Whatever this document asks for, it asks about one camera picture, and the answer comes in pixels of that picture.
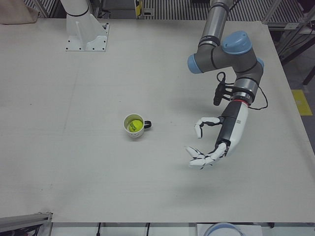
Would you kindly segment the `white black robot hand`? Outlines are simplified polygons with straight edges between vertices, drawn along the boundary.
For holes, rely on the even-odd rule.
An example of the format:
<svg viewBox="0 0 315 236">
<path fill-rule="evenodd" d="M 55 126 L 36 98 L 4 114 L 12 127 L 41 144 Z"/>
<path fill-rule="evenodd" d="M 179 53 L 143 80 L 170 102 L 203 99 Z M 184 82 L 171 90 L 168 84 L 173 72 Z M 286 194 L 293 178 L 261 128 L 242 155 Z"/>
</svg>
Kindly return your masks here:
<svg viewBox="0 0 315 236">
<path fill-rule="evenodd" d="M 238 145 L 248 118 L 248 105 L 244 101 L 234 100 L 229 102 L 219 117 L 202 117 L 194 125 L 197 137 L 203 137 L 202 127 L 221 125 L 221 129 L 215 142 L 214 150 L 202 153 L 196 148 L 186 147 L 186 151 L 192 157 L 189 167 L 200 170 L 213 166 L 221 158 L 232 153 Z"/>
</svg>

